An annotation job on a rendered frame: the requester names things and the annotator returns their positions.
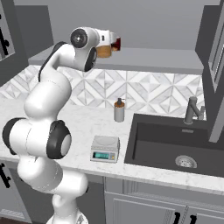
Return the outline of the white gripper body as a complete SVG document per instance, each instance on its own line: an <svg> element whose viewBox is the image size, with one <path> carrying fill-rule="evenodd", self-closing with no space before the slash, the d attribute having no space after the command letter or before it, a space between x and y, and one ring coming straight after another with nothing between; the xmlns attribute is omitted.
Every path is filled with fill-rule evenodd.
<svg viewBox="0 0 224 224"><path fill-rule="evenodd" d="M114 46L115 42L116 42L116 39L120 38L120 37L112 31L109 33L109 36L110 36L110 44Z"/></svg>

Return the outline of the grey digital scale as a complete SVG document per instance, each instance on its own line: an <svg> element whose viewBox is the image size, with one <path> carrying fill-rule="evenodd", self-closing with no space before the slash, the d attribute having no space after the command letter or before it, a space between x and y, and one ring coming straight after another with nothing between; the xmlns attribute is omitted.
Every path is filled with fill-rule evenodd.
<svg viewBox="0 0 224 224"><path fill-rule="evenodd" d="M91 145L90 160L116 163L119 150L120 139L117 136L95 136Z"/></svg>

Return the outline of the grey soap dispenser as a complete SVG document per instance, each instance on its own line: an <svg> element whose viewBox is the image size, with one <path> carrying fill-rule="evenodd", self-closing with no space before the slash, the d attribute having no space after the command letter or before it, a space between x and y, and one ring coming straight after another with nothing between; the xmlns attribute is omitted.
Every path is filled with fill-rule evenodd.
<svg viewBox="0 0 224 224"><path fill-rule="evenodd" d="M114 104L114 120L118 123L124 121L125 103L122 98L118 98Z"/></svg>

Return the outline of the grey tap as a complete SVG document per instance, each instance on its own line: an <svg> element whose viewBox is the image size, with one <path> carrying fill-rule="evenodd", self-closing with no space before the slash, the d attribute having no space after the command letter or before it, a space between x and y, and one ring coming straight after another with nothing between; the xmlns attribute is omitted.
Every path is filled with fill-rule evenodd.
<svg viewBox="0 0 224 224"><path fill-rule="evenodd" d="M191 125L193 123L194 116L197 116L199 120L204 119L206 108L204 106L202 106L201 108L197 108L197 101L198 98L196 96L191 96L189 98L184 118L184 123L187 125Z"/></svg>

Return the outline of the black sink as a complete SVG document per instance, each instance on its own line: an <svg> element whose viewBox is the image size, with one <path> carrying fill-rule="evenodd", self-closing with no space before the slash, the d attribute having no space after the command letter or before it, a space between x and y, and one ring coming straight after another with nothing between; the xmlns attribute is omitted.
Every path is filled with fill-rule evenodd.
<svg viewBox="0 0 224 224"><path fill-rule="evenodd" d="M135 114L124 162L224 178L224 132L211 143L205 121Z"/></svg>

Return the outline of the grey base cupboard door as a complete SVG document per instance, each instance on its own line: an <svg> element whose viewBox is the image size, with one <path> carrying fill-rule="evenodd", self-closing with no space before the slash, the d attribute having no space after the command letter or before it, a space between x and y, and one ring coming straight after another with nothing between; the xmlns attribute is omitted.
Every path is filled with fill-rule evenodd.
<svg viewBox="0 0 224 224"><path fill-rule="evenodd" d="M179 222L186 207L156 199L105 192L107 224L173 224L175 212L180 213Z"/></svg>
<svg viewBox="0 0 224 224"><path fill-rule="evenodd" d="M8 170L10 188L6 188L0 177L0 217L32 224L15 182Z"/></svg>
<svg viewBox="0 0 224 224"><path fill-rule="evenodd" d="M224 224L224 212L190 206L185 217L185 224L190 224L190 215L196 215L195 224Z"/></svg>

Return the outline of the grey wall cabinet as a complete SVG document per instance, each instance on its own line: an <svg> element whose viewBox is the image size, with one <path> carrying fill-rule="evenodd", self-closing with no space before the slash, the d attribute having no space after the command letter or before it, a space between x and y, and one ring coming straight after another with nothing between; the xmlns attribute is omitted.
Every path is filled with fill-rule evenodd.
<svg viewBox="0 0 224 224"><path fill-rule="evenodd" d="M196 53L202 16L221 0L14 0L16 6L45 5L53 40L68 41L80 26L110 30L121 50L98 59L101 69L201 74Z"/></svg>

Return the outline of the grey wall cabinet door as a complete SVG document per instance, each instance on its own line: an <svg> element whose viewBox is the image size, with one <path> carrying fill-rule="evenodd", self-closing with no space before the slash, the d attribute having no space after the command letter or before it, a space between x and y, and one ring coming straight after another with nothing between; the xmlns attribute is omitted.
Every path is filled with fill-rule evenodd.
<svg viewBox="0 0 224 224"><path fill-rule="evenodd" d="M224 0L207 68L203 88L208 141L217 143L224 129Z"/></svg>
<svg viewBox="0 0 224 224"><path fill-rule="evenodd" d="M11 55L15 53L13 39L10 31L10 24L6 17L6 8L4 6L4 0L0 0L0 29L2 30L3 37L7 39L10 43L9 47L7 48L9 53L7 56L4 55L4 51L0 43L0 61L1 61L5 60L6 58L9 58Z"/></svg>

